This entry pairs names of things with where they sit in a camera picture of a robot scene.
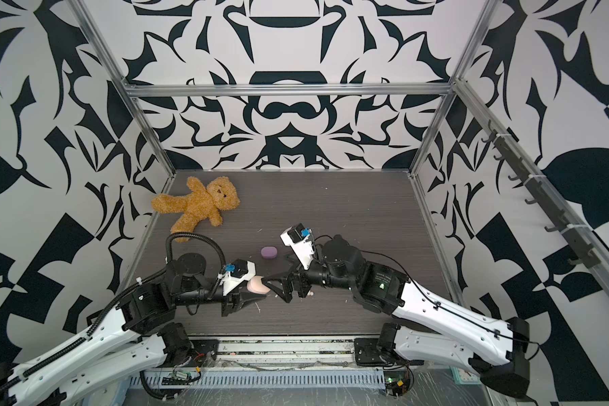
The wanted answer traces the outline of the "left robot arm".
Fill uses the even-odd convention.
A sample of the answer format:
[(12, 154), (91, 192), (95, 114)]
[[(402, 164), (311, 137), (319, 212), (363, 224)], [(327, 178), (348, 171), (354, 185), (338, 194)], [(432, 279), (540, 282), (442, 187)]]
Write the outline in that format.
[[(174, 257), (176, 240), (199, 240), (215, 250), (214, 278), (201, 271), (199, 255)], [(0, 365), (0, 405), (72, 405), (120, 379), (156, 367), (176, 367), (195, 355), (180, 306), (219, 304), (223, 316), (264, 299), (254, 289), (255, 265), (228, 262), (221, 247), (198, 233), (166, 239), (166, 266), (122, 291), (96, 320), (44, 355), (18, 365)]]

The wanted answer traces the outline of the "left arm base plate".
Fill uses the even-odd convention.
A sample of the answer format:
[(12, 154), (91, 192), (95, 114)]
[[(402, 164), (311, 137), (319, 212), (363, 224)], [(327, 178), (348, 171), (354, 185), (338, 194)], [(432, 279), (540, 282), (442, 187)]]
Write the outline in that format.
[(216, 362), (220, 341), (216, 338), (192, 339), (188, 366), (203, 366)]

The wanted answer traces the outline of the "pink earbud charging case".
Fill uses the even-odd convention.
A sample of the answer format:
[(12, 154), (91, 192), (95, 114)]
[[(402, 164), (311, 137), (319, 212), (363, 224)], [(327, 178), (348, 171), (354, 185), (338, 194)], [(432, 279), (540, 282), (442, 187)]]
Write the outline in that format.
[(247, 282), (248, 291), (254, 294), (268, 294), (271, 290), (262, 282), (262, 277), (255, 276)]

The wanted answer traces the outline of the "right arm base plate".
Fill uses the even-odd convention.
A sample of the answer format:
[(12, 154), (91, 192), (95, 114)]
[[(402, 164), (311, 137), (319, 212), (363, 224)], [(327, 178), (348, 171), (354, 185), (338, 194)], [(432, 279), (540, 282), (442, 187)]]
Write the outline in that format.
[(396, 365), (422, 366), (424, 360), (408, 360), (393, 344), (381, 344), (379, 338), (354, 339), (355, 364), (362, 367), (392, 367)]

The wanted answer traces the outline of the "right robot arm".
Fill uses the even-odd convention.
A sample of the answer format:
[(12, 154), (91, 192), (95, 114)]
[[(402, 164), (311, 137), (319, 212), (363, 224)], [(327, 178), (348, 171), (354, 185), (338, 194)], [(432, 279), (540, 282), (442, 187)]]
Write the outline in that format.
[(364, 309), (395, 318), (383, 326), (377, 347), (392, 362), (429, 360), (477, 375), (493, 391), (523, 399), (531, 383), (526, 352), (529, 323), (475, 313), (434, 294), (404, 272), (365, 258), (365, 251), (337, 234), (324, 245), (284, 235), (294, 254), (287, 272), (262, 285), (285, 302), (314, 286), (345, 289)]

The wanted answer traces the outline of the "purple earbud charging case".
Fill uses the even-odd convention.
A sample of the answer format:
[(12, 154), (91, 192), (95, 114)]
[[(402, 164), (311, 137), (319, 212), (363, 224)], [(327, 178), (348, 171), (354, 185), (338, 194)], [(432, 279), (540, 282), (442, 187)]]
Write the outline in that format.
[(261, 256), (265, 260), (276, 259), (278, 256), (278, 250), (274, 246), (265, 246), (261, 249)]

